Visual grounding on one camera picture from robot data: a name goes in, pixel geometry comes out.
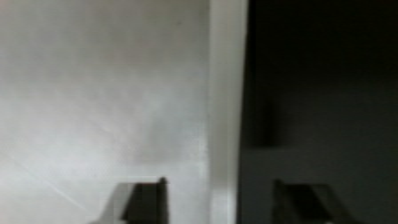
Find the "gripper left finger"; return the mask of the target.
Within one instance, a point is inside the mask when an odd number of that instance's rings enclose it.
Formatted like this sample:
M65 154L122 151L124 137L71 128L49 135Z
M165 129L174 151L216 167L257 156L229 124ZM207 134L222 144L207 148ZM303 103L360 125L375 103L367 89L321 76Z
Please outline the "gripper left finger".
M168 182L119 183L94 224L168 224Z

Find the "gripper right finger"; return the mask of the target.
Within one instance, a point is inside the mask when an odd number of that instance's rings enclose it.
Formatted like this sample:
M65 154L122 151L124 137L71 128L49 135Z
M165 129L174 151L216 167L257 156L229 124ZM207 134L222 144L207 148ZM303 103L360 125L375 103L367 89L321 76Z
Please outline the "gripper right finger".
M327 184L273 181L271 224L355 224Z

